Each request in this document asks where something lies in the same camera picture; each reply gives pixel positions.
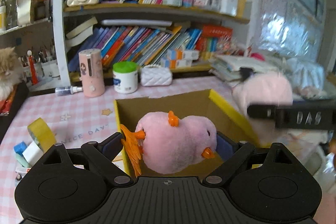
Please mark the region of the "yellow tape roll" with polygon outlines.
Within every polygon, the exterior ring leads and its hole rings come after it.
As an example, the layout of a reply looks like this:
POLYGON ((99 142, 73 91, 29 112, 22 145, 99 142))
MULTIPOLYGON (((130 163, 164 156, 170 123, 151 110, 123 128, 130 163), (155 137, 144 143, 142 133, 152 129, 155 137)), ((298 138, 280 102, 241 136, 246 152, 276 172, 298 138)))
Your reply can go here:
POLYGON ((56 143, 55 135, 42 118, 38 118, 29 124, 27 130, 43 152, 48 151, 56 143))

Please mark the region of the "white charger plug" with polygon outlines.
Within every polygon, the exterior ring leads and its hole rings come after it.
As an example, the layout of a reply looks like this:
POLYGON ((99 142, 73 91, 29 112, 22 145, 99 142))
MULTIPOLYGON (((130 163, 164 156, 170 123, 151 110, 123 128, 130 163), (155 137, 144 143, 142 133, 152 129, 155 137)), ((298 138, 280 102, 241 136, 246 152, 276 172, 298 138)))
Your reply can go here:
POLYGON ((23 151, 22 155, 29 165, 33 166, 43 156, 43 151, 34 141, 32 141, 23 151))

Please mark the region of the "pink chick plush toy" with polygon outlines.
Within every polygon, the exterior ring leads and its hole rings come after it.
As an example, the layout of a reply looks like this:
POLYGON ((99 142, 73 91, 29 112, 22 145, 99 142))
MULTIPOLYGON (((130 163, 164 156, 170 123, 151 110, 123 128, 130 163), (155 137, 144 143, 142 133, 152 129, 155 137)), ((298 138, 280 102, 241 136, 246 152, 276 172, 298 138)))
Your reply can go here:
POLYGON ((174 174, 204 159, 215 157, 217 129, 207 117, 178 118, 173 111, 149 112, 131 132, 125 125, 121 140, 135 176, 142 175, 140 162, 160 174, 174 174))

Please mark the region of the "mint green device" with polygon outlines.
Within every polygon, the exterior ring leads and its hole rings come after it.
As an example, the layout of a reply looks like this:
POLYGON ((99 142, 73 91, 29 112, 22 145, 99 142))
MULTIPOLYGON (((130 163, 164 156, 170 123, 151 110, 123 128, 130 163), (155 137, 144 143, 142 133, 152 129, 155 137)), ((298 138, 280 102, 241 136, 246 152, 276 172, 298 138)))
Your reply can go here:
POLYGON ((23 156, 16 153, 15 158, 22 167, 31 168, 31 165, 26 161, 26 159, 23 156))

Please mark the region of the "white red small box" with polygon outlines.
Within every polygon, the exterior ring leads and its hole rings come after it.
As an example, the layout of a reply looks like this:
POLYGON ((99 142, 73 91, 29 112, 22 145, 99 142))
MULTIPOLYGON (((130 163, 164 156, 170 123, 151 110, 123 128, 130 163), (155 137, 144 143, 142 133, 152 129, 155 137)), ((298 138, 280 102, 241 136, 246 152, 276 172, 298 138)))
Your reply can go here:
POLYGON ((20 181, 22 178, 24 178, 30 169, 30 167, 17 166, 15 169, 15 173, 17 174, 15 180, 20 181))

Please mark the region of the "pink checkered tablecloth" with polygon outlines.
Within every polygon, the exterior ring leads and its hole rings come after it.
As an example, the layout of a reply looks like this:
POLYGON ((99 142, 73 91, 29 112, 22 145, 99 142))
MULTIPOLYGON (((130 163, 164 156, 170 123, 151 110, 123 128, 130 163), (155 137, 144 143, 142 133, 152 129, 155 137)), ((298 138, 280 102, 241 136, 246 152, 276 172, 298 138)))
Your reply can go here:
POLYGON ((67 148, 80 147, 90 140, 100 142, 117 130, 114 101, 118 99, 160 98, 191 91, 215 89, 233 107, 231 89, 216 77, 173 80, 170 86, 138 87, 132 94, 117 93, 107 87, 99 97, 88 98, 82 93, 56 96, 54 93, 27 98, 11 122, 1 143, 1 223, 19 223, 21 214, 14 200, 17 159, 14 146, 32 139, 29 124, 42 118, 67 148))

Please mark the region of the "yellow cardboard box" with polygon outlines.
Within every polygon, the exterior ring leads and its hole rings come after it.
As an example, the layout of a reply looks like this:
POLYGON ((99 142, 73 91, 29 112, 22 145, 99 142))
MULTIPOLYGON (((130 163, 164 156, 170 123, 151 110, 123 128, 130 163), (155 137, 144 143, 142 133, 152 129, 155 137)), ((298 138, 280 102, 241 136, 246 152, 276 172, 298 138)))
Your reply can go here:
POLYGON ((207 89, 173 96, 150 98, 138 97, 115 100, 117 126, 123 124, 133 130, 139 119, 148 112, 173 111, 179 118, 189 115, 209 118, 218 131, 235 142, 245 140, 261 147, 252 126, 232 104, 214 89, 207 89))

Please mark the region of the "small spray bottle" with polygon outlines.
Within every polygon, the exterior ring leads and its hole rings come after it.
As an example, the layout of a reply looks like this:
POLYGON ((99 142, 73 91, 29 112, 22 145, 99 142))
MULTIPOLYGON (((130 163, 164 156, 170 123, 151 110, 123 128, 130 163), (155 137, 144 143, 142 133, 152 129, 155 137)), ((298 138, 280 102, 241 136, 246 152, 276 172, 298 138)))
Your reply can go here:
POLYGON ((67 87, 59 87, 55 88, 55 94, 57 96, 67 96, 75 93, 80 93, 83 91, 81 86, 67 86, 67 87))

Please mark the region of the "white jar green lid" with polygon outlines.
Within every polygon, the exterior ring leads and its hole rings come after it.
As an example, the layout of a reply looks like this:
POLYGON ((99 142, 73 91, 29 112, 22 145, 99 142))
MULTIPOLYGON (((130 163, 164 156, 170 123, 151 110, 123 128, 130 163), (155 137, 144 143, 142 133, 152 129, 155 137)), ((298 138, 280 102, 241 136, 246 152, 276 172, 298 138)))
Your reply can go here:
POLYGON ((113 64, 113 85, 116 92, 130 94, 138 88, 138 65, 132 61, 113 64))

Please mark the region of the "pink cylindrical humidifier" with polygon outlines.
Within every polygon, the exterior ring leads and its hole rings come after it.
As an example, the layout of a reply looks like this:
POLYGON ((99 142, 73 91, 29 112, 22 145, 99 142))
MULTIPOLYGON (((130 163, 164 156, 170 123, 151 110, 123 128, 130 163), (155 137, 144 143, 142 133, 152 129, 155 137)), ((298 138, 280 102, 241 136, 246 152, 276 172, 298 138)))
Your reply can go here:
POLYGON ((86 97, 98 97, 104 94, 101 50, 92 48, 80 51, 79 65, 84 95, 86 97))

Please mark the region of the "stack of papers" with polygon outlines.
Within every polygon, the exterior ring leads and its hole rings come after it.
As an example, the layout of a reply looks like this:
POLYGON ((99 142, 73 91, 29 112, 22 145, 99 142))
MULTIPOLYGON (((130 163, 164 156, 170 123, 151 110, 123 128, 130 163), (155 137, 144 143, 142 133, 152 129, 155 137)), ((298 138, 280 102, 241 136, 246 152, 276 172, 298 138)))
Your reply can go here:
POLYGON ((253 57, 215 55, 210 58, 211 73, 222 81, 243 81, 243 69, 252 73, 279 72, 279 69, 253 57))

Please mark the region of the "white quilted purse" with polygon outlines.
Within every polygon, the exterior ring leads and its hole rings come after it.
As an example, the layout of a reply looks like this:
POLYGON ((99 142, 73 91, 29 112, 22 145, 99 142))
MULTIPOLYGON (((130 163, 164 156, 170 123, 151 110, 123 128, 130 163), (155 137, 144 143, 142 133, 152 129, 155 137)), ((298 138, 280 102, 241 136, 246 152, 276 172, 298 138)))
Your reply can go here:
POLYGON ((148 86, 168 86, 173 82, 173 74, 169 68, 159 65, 146 65, 140 70, 140 83, 148 86))

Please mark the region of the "black Yamaha keyboard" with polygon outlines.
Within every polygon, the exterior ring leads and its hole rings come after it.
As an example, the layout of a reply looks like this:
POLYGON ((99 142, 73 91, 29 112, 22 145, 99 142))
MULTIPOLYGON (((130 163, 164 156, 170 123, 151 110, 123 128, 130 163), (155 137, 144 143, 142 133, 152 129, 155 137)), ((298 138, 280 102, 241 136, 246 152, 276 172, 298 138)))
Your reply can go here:
POLYGON ((17 112, 27 99, 29 94, 29 89, 25 82, 20 83, 13 96, 13 99, 10 100, 10 107, 7 114, 1 114, 1 141, 3 140, 11 122, 15 118, 17 112))

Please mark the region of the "white pen holder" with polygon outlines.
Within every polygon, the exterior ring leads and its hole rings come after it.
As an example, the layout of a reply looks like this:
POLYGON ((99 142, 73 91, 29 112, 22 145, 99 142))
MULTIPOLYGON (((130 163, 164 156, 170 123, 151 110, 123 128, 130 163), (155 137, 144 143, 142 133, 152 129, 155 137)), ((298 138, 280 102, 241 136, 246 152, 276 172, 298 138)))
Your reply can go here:
POLYGON ((55 78, 60 76, 57 60, 52 60, 46 63, 36 63, 34 64, 34 68, 39 79, 42 77, 55 78))

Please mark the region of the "red foil papers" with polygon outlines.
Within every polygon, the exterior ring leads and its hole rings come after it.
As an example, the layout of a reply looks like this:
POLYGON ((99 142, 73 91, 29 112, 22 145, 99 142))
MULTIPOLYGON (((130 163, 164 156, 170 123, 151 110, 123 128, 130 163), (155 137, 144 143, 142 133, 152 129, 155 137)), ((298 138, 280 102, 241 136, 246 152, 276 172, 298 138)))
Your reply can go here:
POLYGON ((5 117, 9 115, 11 106, 15 98, 15 94, 17 93, 17 88, 18 86, 15 85, 13 91, 10 93, 7 99, 1 101, 0 103, 0 116, 1 117, 5 117))

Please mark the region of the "row of colourful books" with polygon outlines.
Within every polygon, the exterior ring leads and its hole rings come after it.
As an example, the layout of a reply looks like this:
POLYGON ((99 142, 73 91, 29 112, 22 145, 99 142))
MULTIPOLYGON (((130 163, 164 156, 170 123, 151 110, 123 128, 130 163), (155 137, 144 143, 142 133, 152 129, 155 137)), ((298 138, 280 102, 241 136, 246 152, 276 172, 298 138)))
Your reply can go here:
POLYGON ((152 26, 93 26, 76 28, 78 35, 67 34, 66 46, 72 57, 70 72, 79 71, 79 52, 101 51, 102 65, 109 69, 121 61, 131 61, 140 67, 161 65, 168 68, 190 67, 207 61, 216 53, 230 50, 233 29, 205 24, 199 28, 152 26))

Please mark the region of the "orange white cat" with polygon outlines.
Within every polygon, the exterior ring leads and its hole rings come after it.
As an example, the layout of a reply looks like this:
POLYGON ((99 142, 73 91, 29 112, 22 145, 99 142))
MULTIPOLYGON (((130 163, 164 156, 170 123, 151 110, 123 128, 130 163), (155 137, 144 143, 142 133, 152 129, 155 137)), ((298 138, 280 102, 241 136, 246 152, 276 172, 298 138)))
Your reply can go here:
POLYGON ((15 85, 23 80, 23 67, 14 47, 2 48, 0 52, 0 99, 6 100, 15 85))

